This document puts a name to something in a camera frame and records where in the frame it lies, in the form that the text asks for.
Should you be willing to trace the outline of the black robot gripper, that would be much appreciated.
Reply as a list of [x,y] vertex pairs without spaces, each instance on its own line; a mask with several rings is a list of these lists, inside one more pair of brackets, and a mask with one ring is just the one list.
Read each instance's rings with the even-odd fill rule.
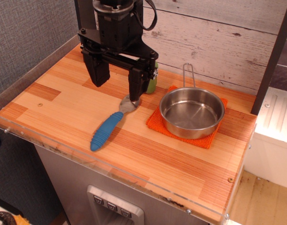
[[[129,70],[129,97],[138,101],[148,89],[148,79],[154,77],[157,52],[142,41],[143,31],[152,30],[157,23],[155,15],[146,28],[143,20],[141,0],[94,0],[92,2],[98,28],[82,27],[78,35],[81,40],[83,61],[92,83],[102,86],[110,79],[109,64]],[[131,59],[123,55],[138,57],[143,61],[142,70],[135,68]]]

